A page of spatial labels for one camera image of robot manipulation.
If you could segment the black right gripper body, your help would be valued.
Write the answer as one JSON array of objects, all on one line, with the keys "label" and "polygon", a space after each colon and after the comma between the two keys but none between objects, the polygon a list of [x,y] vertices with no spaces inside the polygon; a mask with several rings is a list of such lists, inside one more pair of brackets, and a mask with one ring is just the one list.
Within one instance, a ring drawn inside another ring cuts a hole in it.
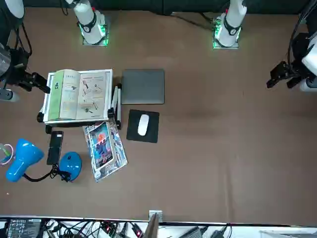
[{"label": "black right gripper body", "polygon": [[22,85],[30,82],[31,74],[28,73],[27,64],[30,54],[22,48],[10,50],[11,62],[8,70],[7,83]]}]

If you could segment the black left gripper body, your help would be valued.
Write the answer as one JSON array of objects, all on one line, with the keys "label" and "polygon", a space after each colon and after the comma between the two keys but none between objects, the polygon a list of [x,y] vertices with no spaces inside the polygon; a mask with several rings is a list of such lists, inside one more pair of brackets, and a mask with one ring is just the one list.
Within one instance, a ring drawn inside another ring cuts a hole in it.
[{"label": "black left gripper body", "polygon": [[309,62],[307,62],[309,49],[309,34],[299,33],[291,42],[288,53],[288,65],[290,69],[289,77],[304,77],[311,74]]}]

